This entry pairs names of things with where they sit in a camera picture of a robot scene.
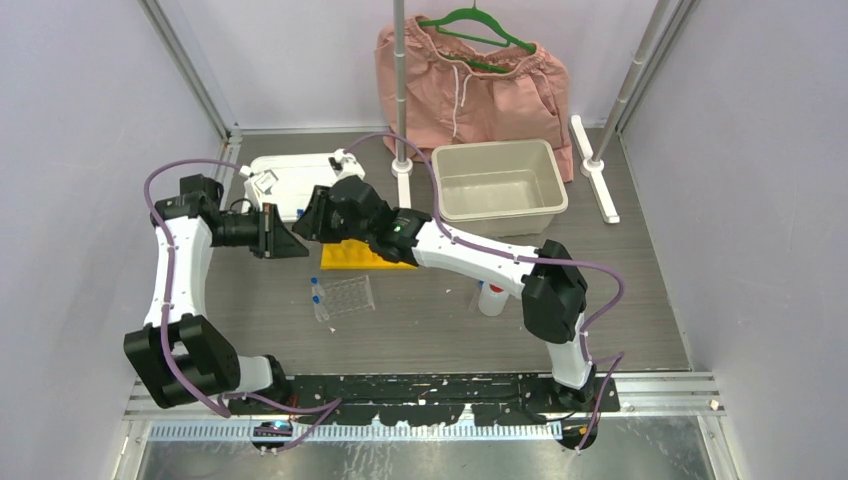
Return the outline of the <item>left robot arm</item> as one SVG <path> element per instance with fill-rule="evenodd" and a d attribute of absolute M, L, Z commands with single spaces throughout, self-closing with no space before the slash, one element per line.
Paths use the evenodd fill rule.
<path fill-rule="evenodd" d="M 235 414 L 285 409 L 292 387 L 271 355 L 242 356 L 211 323 L 206 276 L 216 247 L 244 247 L 259 259 L 306 257 L 275 205 L 245 212 L 221 207 L 223 186 L 202 174 L 183 177 L 177 196 L 154 202 L 158 245 L 153 298 L 141 329 L 123 350 L 158 407 L 218 396 Z"/>

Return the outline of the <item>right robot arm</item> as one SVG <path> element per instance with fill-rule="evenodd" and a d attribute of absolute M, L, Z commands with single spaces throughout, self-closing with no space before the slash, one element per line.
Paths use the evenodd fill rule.
<path fill-rule="evenodd" d="M 361 241 L 388 262 L 461 274 L 517 298 L 525 329 L 547 347 L 558 403 L 571 411 L 600 407 L 609 381 L 597 378 L 586 340 L 587 265 L 562 244 L 511 245 L 449 228 L 425 212 L 390 206 L 357 177 L 315 187 L 293 230 L 322 244 Z"/>

